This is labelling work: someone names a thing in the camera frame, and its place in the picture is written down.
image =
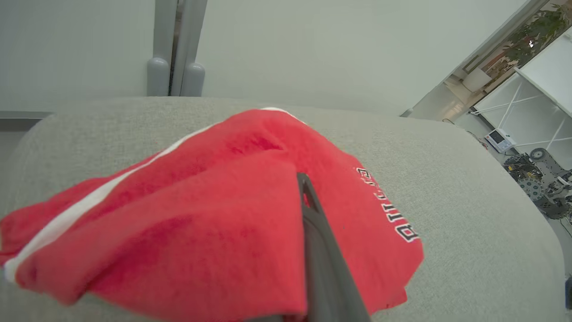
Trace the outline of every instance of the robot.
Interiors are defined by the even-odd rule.
[[[536,148],[530,156],[514,155],[504,168],[545,216],[561,219],[572,214],[572,172],[564,170],[548,151]]]

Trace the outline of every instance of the white stripe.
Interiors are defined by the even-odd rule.
[[[300,121],[300,122],[306,124],[304,121],[301,121],[301,120],[298,119],[296,116],[290,114],[288,111],[285,111],[285,110],[283,110],[283,109],[281,109],[281,108],[278,108],[278,107],[265,107],[265,108],[261,108],[261,110],[263,110],[263,111],[279,111],[279,112],[284,112],[284,113],[286,113],[286,114],[292,116],[292,117],[295,118],[296,120],[298,120],[298,121]]]
[[[267,107],[267,108],[262,108],[262,110],[263,111],[284,112],[284,113],[289,114],[290,116],[294,117],[297,120],[297,118],[294,115],[292,115],[292,114],[288,113],[287,111],[280,109],[280,108]],[[34,238],[32,238],[32,240],[20,251],[20,253],[18,253],[18,255],[16,257],[8,260],[5,263],[5,265],[4,265],[4,276],[6,277],[6,279],[12,283],[16,283],[16,280],[15,280],[16,271],[18,270],[18,267],[20,266],[20,264],[24,262],[24,260],[26,260],[30,255],[32,255],[34,252],[36,252],[40,248],[51,244],[56,239],[58,239],[61,235],[63,235],[63,233],[65,233],[69,229],[69,227],[71,227],[79,218],[81,218],[81,216],[83,216],[83,214],[87,213],[90,209],[92,209],[93,207],[97,206],[100,202],[102,202],[109,195],[109,193],[119,183],[121,183],[123,180],[125,180],[125,178],[127,178],[129,175],[131,175],[135,171],[138,171],[138,170],[143,169],[144,167],[150,165],[151,163],[153,163],[158,158],[173,152],[184,141],[188,140],[189,138],[192,138],[193,136],[195,136],[199,133],[202,133],[202,132],[210,129],[211,127],[213,127],[216,124],[218,124],[218,123],[214,123],[214,124],[209,125],[205,128],[202,128],[198,131],[195,131],[195,132],[193,132],[187,136],[184,136],[179,141],[176,141],[170,147],[168,147],[167,149],[163,150],[161,153],[156,155],[153,159],[151,159],[147,163],[142,164],[142,165],[138,166],[137,168],[135,168],[131,171],[128,171],[128,172],[118,176],[117,178],[111,180],[111,181],[108,181],[107,183],[103,184],[101,187],[95,189],[89,195],[84,197],[84,199],[78,201],[77,203],[75,203],[74,205],[72,205],[71,207],[66,209],[64,212],[57,215],[54,219],[52,219],[50,221],[50,223],[48,223],[44,228],[42,228],[42,230],[40,230],[40,232],[37,235],[35,235]]]

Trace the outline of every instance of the electronic device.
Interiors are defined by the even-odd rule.
[[[494,147],[499,153],[503,153],[515,145],[510,135],[500,128],[492,130],[484,138],[487,139],[492,147]]]

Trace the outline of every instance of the white wall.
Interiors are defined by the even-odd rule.
[[[399,115],[527,0],[209,0],[203,96]]]
[[[0,111],[146,94],[154,0],[0,1]]]

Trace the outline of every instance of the gray sofa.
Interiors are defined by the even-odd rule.
[[[85,103],[22,139],[0,186],[0,215],[86,178],[125,168],[256,103],[188,97]],[[562,321],[564,263],[556,236],[518,185],[451,124],[282,107],[355,155],[424,243],[408,301],[375,321]],[[62,307],[0,282],[2,321],[147,321],[85,296]]]

